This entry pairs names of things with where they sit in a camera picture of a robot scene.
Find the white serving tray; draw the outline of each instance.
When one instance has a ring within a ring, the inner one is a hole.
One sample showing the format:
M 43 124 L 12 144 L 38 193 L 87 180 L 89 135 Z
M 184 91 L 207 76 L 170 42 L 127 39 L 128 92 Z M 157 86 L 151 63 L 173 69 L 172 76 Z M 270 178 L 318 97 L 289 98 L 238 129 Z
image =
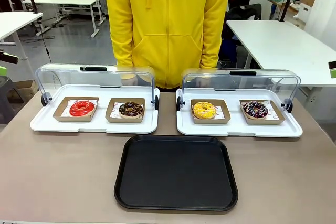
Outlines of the white serving tray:
M 158 89 L 155 89 L 155 95 L 160 97 Z M 52 115 L 64 97 L 99 97 L 91 122 L 58 122 L 53 118 Z M 109 123 L 105 113 L 111 98 L 144 98 L 146 106 L 142 122 Z M 30 122 L 30 127 L 34 131 L 148 134 L 158 126 L 158 111 L 151 101 L 152 87 L 101 88 L 94 85 L 64 85 L 52 95 L 52 101 L 37 113 Z
M 176 100 L 181 96 L 176 92 Z M 176 112 L 177 129 L 185 135 L 207 136 L 258 136 L 258 137 L 300 137 L 301 126 L 291 113 L 282 111 L 285 121 L 280 125 L 249 125 L 240 109 L 240 100 L 272 100 L 281 109 L 278 96 L 265 89 L 237 89 L 236 91 L 215 91 L 214 89 L 186 88 L 183 101 L 185 105 Z M 192 118 L 190 101 L 192 99 L 221 99 L 226 102 L 231 120 L 225 125 L 195 124 Z

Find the black plastic serving tray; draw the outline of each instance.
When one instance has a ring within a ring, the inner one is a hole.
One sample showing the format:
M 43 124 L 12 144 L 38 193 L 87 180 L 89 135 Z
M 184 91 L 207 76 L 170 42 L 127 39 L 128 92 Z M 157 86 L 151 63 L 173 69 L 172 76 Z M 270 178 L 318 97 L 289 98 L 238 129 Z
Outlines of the black plastic serving tray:
M 213 137 L 132 137 L 115 184 L 130 209 L 228 211 L 238 200 L 227 149 Z

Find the white bench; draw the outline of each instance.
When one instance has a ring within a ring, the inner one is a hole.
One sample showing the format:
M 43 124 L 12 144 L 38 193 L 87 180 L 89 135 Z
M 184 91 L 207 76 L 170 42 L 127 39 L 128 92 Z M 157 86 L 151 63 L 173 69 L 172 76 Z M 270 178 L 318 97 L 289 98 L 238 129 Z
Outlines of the white bench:
M 93 38 L 98 32 L 99 29 L 96 29 L 96 23 L 94 21 L 94 15 L 93 15 L 93 10 L 92 7 L 94 4 L 97 3 L 98 6 L 98 11 L 99 11 L 99 17 L 100 17 L 100 22 L 98 24 L 98 26 L 100 26 L 105 18 L 103 19 L 102 15 L 101 15 L 101 7 L 98 4 L 98 0 L 34 0 L 36 4 L 52 4 L 52 5 L 87 5 L 90 6 L 90 11 L 91 11 L 91 17 L 92 17 L 92 24 L 93 24 L 93 29 L 94 32 L 91 35 L 91 38 Z M 32 2 L 30 0 L 24 0 L 22 1 L 23 4 L 31 4 Z M 58 13 L 56 11 L 56 21 L 60 21 L 59 17 L 58 17 Z

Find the transparent roll-top cover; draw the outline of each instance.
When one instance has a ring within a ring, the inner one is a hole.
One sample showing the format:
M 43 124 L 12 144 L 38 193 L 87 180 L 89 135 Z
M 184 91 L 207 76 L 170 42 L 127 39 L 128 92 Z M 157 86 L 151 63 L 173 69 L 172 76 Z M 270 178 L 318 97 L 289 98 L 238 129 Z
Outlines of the transparent roll-top cover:
M 56 91 L 65 85 L 101 88 L 144 87 L 152 92 L 152 102 L 155 103 L 154 70 L 150 67 L 46 64 L 37 69 L 35 75 L 46 104 L 52 102 Z
M 300 87 L 301 79 L 288 70 L 265 69 L 187 69 L 182 77 L 181 106 L 183 98 L 195 89 L 236 91 L 239 89 L 265 89 L 274 92 L 289 108 Z

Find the yellow hoodie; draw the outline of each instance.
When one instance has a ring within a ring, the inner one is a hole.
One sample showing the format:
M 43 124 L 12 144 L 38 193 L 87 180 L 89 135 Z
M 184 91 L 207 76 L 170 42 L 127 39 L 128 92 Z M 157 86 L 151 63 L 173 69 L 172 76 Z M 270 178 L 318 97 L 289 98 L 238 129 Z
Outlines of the yellow hoodie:
M 162 88 L 187 68 L 215 68 L 227 0 L 107 0 L 114 56 L 150 66 Z

